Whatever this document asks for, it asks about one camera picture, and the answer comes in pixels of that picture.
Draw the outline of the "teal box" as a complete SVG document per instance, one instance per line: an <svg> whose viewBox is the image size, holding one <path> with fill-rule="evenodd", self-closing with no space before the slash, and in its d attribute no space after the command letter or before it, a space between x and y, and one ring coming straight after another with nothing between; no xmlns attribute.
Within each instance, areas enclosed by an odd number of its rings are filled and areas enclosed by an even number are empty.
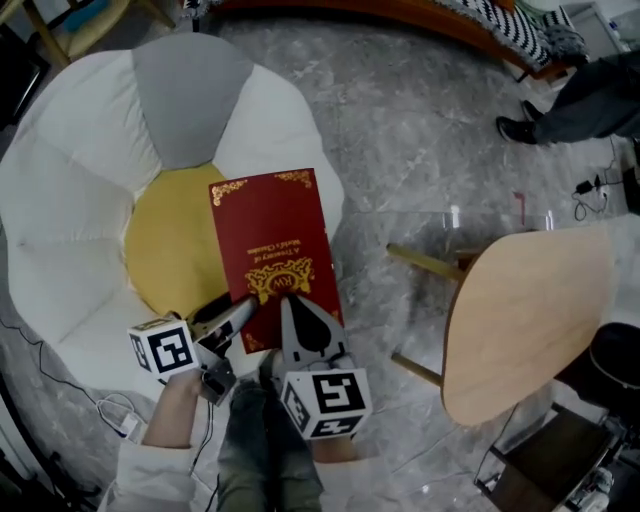
<svg viewBox="0 0 640 512"><path fill-rule="evenodd" d="M93 16L109 6L109 0L65 0L71 14Z"/></svg>

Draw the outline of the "dark vanity cabinet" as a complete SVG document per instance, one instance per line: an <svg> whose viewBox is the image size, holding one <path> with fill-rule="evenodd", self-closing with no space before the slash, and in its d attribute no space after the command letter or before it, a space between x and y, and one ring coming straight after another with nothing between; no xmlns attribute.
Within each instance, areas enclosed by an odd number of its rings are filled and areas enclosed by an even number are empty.
<svg viewBox="0 0 640 512"><path fill-rule="evenodd" d="M499 512L577 512L572 495L601 463L614 457L621 436L554 403L551 419L507 452L491 447L504 468L475 486Z"/></svg>

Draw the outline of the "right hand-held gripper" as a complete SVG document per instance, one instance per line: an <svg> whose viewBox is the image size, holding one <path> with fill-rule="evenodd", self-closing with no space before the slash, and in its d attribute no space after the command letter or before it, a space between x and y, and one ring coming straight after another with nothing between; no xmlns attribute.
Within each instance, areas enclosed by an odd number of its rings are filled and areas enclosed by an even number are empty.
<svg viewBox="0 0 640 512"><path fill-rule="evenodd" d="M367 371L338 320L299 295L281 300L280 400L306 441L353 436L372 413Z"/></svg>

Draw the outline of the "orange sofa with striped throw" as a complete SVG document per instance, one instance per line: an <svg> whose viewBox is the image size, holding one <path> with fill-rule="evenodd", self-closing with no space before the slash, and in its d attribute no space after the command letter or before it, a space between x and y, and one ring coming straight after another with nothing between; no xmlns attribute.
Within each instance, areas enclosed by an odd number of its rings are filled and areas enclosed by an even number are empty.
<svg viewBox="0 0 640 512"><path fill-rule="evenodd" d="M520 67L538 73L551 66L579 67L589 61L583 36L559 0L434 0L487 30L502 47L521 61Z"/></svg>

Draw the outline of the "person's left forearm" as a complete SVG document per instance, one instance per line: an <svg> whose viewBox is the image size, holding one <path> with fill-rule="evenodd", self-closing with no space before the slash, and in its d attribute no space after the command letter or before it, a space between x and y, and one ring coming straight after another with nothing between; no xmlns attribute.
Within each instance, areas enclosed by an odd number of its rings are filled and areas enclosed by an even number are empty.
<svg viewBox="0 0 640 512"><path fill-rule="evenodd" d="M169 378L142 440L121 444L103 512L192 512L191 435L201 385L199 370Z"/></svg>

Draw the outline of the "round wooden side table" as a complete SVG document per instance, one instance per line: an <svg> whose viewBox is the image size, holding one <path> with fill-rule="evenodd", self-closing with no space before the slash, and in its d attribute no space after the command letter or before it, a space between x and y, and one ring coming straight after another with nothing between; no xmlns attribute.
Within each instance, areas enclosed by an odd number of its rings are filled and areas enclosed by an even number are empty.
<svg viewBox="0 0 640 512"><path fill-rule="evenodd" d="M169 29L176 27L175 22L153 0L107 0L104 10L92 19L80 24L75 31L64 29L59 34L44 21L36 7L35 0L17 0L24 10L43 46L55 64L61 68L84 56L89 49L103 39L132 6L142 8L148 15Z"/></svg>

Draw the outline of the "person's grey trousers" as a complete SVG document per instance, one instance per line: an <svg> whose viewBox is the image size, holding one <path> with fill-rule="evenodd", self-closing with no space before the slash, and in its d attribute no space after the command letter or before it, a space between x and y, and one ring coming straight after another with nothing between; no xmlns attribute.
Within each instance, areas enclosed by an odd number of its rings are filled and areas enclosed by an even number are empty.
<svg viewBox="0 0 640 512"><path fill-rule="evenodd" d="M322 512L306 442L275 391L254 380L233 392L218 470L216 512Z"/></svg>

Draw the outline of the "white flower-shaped beanbag chair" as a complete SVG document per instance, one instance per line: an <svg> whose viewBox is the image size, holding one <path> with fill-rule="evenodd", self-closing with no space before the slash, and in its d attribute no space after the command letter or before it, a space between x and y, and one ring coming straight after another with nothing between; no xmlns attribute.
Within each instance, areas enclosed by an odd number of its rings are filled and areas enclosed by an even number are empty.
<svg viewBox="0 0 640 512"><path fill-rule="evenodd" d="M123 241L160 172L202 164L226 178L313 168L326 228L339 226L344 190L302 93L211 35L90 54L19 123L0 161L9 293L81 385L158 399L127 336L153 314Z"/></svg>

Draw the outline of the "black swivel chair base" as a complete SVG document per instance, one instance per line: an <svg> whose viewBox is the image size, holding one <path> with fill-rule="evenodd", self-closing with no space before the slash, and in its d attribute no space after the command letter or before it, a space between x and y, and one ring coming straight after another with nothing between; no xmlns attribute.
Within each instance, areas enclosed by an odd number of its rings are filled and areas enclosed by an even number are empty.
<svg viewBox="0 0 640 512"><path fill-rule="evenodd" d="M64 493L48 474L22 476L0 448L0 512L98 512L75 493Z"/></svg>

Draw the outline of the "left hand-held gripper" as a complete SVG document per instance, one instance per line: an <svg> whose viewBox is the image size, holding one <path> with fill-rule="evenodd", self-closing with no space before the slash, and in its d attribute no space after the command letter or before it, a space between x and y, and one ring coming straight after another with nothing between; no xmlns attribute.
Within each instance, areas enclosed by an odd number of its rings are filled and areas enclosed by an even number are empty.
<svg viewBox="0 0 640 512"><path fill-rule="evenodd" d="M158 318L128 329L141 368L165 383L169 378L198 370L201 393L220 406L236 384L231 363L205 346L219 346L233 339L251 320L259 302L253 295L232 302L221 295L192 314L196 336L187 321Z"/></svg>

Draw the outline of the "red book with gold print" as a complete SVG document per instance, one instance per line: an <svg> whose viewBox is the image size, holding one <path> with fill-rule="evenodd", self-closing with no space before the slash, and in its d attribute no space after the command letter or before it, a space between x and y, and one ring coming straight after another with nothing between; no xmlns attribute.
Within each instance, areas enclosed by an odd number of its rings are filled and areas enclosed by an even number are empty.
<svg viewBox="0 0 640 512"><path fill-rule="evenodd" d="M258 301L241 330L248 354L281 346L280 301L287 293L343 321L312 169L221 181L209 186L209 197L231 300Z"/></svg>

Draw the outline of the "wooden coffee table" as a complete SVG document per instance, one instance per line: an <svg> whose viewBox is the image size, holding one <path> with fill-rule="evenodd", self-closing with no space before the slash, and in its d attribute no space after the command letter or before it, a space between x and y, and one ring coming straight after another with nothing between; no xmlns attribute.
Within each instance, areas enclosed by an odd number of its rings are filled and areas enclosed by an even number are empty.
<svg viewBox="0 0 640 512"><path fill-rule="evenodd" d="M389 255L453 280L442 369L391 357L437 386L453 421L487 422L537 391L591 343L610 304L614 259L602 224L504 236L466 269L397 244Z"/></svg>

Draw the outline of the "person's right forearm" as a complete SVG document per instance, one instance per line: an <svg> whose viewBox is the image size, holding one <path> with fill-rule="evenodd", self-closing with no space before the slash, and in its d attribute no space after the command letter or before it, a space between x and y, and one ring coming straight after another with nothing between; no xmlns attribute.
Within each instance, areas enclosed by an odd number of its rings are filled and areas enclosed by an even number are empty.
<svg viewBox="0 0 640 512"><path fill-rule="evenodd" d="M311 442L322 512L403 512L379 452L348 436Z"/></svg>

